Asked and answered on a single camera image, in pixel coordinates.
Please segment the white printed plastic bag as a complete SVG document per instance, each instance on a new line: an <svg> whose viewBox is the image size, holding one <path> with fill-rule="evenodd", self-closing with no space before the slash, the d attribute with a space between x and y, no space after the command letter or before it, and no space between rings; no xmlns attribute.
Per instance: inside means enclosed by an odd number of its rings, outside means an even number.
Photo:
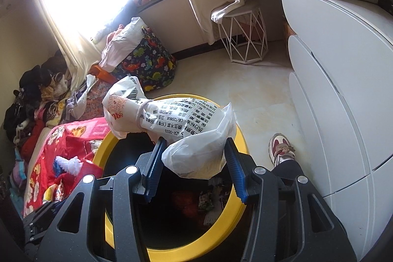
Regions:
<svg viewBox="0 0 393 262"><path fill-rule="evenodd" d="M211 179L226 164L225 143L237 124L231 104L192 97L148 99L139 80L126 76L103 99L105 119L118 139L146 132L151 140L167 141L163 164L181 178Z"/></svg>

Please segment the yellow rimmed black trash bin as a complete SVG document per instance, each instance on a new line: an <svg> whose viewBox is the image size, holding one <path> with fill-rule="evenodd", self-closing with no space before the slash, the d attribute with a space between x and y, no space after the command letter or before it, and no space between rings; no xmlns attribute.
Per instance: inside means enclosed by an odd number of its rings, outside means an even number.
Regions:
<svg viewBox="0 0 393 262"><path fill-rule="evenodd" d="M137 158L153 151L147 134L129 134L126 139L107 134L93 158L103 168L104 176L112 176ZM246 206L231 187L228 201L212 226L202 223L198 197L208 180L184 179L163 168L156 196L150 203L137 207L142 222L143 238L151 261L239 261L245 236L241 235L248 218Z"/></svg>

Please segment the red white sneaker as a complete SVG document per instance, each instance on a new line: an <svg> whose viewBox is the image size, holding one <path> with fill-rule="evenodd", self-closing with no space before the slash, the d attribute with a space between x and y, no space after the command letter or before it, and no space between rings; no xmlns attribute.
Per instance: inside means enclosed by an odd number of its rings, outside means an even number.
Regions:
<svg viewBox="0 0 393 262"><path fill-rule="evenodd" d="M270 139L268 154L274 167L287 160L295 160L295 149L289 139L281 133L276 133Z"/></svg>

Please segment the black trouser leg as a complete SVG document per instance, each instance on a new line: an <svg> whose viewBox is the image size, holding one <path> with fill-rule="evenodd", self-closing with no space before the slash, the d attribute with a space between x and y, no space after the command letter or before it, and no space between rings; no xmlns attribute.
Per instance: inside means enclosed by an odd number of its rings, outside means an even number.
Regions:
<svg viewBox="0 0 393 262"><path fill-rule="evenodd" d="M275 166L272 173L277 176L285 186L292 186L297 177L303 176L304 172L296 160L285 160Z"/></svg>

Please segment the red floral blanket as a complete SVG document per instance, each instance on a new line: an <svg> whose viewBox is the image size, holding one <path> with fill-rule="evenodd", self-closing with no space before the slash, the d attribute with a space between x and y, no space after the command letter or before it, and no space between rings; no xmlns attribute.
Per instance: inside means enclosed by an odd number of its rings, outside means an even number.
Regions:
<svg viewBox="0 0 393 262"><path fill-rule="evenodd" d="M23 217L47 202L64 200L84 176L100 178L103 169L93 159L108 133L104 118L54 127L29 169Z"/></svg>

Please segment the floral fabric bag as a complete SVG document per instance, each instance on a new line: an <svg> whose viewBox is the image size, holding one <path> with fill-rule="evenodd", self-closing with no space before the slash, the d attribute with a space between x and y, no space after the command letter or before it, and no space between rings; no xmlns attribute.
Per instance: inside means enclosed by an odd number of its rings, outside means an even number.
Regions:
<svg viewBox="0 0 393 262"><path fill-rule="evenodd" d="M87 94L86 108L79 118L79 121L101 118L104 116L102 101L111 87L111 84L97 79L96 83Z"/></svg>

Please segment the orange bag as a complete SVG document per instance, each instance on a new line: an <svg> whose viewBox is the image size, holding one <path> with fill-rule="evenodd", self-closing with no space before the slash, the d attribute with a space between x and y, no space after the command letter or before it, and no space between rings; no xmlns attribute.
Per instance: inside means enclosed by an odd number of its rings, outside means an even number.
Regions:
<svg viewBox="0 0 393 262"><path fill-rule="evenodd" d="M112 74L103 70L99 65L93 65L89 70L89 74L111 85L117 82L117 79Z"/></svg>

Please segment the dinosaur print laundry basket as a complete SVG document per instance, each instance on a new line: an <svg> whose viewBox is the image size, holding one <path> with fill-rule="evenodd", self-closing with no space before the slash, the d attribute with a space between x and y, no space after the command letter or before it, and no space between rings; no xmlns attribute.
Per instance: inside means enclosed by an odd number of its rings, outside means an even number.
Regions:
<svg viewBox="0 0 393 262"><path fill-rule="evenodd" d="M177 61L163 46L150 27L142 28L143 38L112 71L118 81L136 76L144 92L164 88L175 78Z"/></svg>

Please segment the dark clothes pile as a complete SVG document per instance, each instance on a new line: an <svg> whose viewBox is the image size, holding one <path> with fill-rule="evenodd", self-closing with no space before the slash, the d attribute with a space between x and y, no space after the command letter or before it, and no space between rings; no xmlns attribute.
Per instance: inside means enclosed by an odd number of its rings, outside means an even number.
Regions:
<svg viewBox="0 0 393 262"><path fill-rule="evenodd" d="M23 73L19 89L13 92L15 99L6 110L3 129L7 138L17 144L30 133L35 125L39 109L49 102L58 102L69 90L67 63L60 51Z"/></svg>

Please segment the white bag in basket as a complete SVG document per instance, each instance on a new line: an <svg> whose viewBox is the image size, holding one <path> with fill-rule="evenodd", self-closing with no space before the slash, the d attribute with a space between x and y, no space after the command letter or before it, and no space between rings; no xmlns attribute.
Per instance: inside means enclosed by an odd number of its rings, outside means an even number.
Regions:
<svg viewBox="0 0 393 262"><path fill-rule="evenodd" d="M128 25L120 24L118 29L107 37L107 45L98 64L103 70L112 72L137 46L144 37L147 25L140 17L133 17Z"/></svg>

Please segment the white round cabinet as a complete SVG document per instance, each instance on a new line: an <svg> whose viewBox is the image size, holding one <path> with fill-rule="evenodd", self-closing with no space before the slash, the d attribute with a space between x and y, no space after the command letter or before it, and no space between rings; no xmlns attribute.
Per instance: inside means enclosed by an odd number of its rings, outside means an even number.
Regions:
<svg viewBox="0 0 393 262"><path fill-rule="evenodd" d="M309 174L359 261L392 260L392 15L378 0L281 0Z"/></svg>

